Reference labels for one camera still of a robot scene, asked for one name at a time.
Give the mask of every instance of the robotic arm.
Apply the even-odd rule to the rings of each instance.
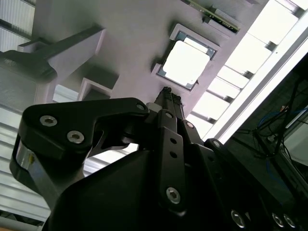
[[[84,177],[86,158],[129,143],[138,151]],[[10,168],[49,205],[44,231],[305,227],[223,144],[201,140],[170,88],[148,105],[126,98],[29,107]]]

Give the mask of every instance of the blue cable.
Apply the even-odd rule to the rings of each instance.
[[[300,113],[300,112],[302,112],[302,111],[307,111],[308,110],[308,108],[304,108],[304,109],[301,109],[301,110],[297,110],[297,111],[294,111],[294,112],[292,112],[292,114],[296,114],[296,113]],[[260,127],[262,124],[263,124],[263,122],[264,122],[264,120],[266,120],[268,117],[271,117],[271,116],[275,116],[275,115],[278,115],[278,114],[280,114],[281,112],[271,112],[271,113],[268,113],[266,116],[264,116],[261,120],[260,120],[260,122],[259,122],[259,124],[258,124],[258,127]]]

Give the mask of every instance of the black cable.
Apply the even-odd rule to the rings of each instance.
[[[294,99],[295,99],[295,96],[296,96],[296,91],[297,91],[297,88],[299,86],[299,83],[300,83],[300,80],[296,81],[296,83],[294,85],[293,92],[292,92],[291,99],[290,99],[290,103],[289,103],[289,106],[288,106],[289,108],[285,112],[285,118],[284,118],[284,120],[281,124],[280,129],[279,129],[279,133],[278,133],[278,136],[277,136],[277,144],[276,144],[276,147],[275,147],[274,155],[277,155],[277,153],[279,152],[280,144],[281,144],[282,139],[283,139],[284,129],[285,129],[285,126],[288,123],[288,119],[289,119],[290,114],[291,114],[293,102],[294,102]]]
[[[284,145],[284,136],[283,136],[283,138],[282,138],[282,146],[283,146],[284,150],[287,152],[287,154],[288,154],[288,156],[289,156],[289,158],[290,158],[290,161],[291,161],[292,165],[294,166],[294,164],[293,164],[293,162],[292,162],[292,157],[291,157],[291,155],[290,155],[290,152],[289,152],[289,150],[287,149],[287,147]]]
[[[296,81],[296,83],[295,83],[295,86],[296,86],[296,85],[299,85],[299,83],[300,83],[301,81],[302,81],[301,78],[298,79],[298,80]],[[308,90],[308,87],[306,87],[306,88],[305,88],[304,90],[302,90],[302,91],[298,91],[298,86],[297,86],[296,92],[298,92],[298,94],[295,95],[295,98],[296,98],[297,96],[299,96],[300,94],[303,94],[303,92],[306,91],[306,90]],[[259,130],[262,130],[262,129],[264,129],[264,128],[267,127],[266,125],[267,125],[268,123],[271,124],[272,122],[275,122],[277,119],[279,119],[279,117],[281,117],[281,116],[283,115],[283,112],[285,112],[285,111],[288,109],[288,105],[290,104],[290,102],[291,102],[291,100],[290,100],[289,102],[286,103],[284,109],[283,109],[279,114],[277,114],[277,115],[275,115],[274,117],[272,117],[271,119],[265,121],[258,129],[259,129]]]

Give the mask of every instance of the silver bolt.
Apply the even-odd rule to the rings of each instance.
[[[173,118],[173,115],[170,114],[169,112],[166,112],[166,116],[168,116],[169,118]]]
[[[138,107],[140,110],[144,110],[144,107],[143,107],[141,104],[137,104],[137,107]]]
[[[291,228],[296,228],[294,222],[291,220],[291,218],[288,217],[288,215],[284,214],[283,217]]]
[[[56,120],[55,117],[51,116],[51,115],[43,115],[40,119],[39,119],[40,123],[44,126],[47,127],[52,127],[55,126],[58,121]]]
[[[181,196],[180,196],[180,193],[178,192],[178,190],[176,190],[175,188],[172,188],[172,187],[167,188],[166,194],[167,194],[168,199],[172,203],[174,203],[174,204],[180,203]]]
[[[72,143],[82,143],[84,141],[85,137],[79,131],[70,131],[67,134],[67,139]]]
[[[246,227],[244,219],[235,210],[231,211],[231,217],[232,217],[232,220],[235,222],[235,224],[237,224],[238,227],[240,227],[241,229],[244,229]]]
[[[213,144],[214,144],[216,147],[220,148],[220,143],[218,143],[217,141],[213,141]]]
[[[276,214],[272,213],[271,216],[273,217],[274,222],[280,227],[283,228],[283,222],[282,220],[279,218],[279,216],[277,216]]]
[[[190,128],[194,128],[193,124],[191,122],[186,122],[187,126],[189,126]]]

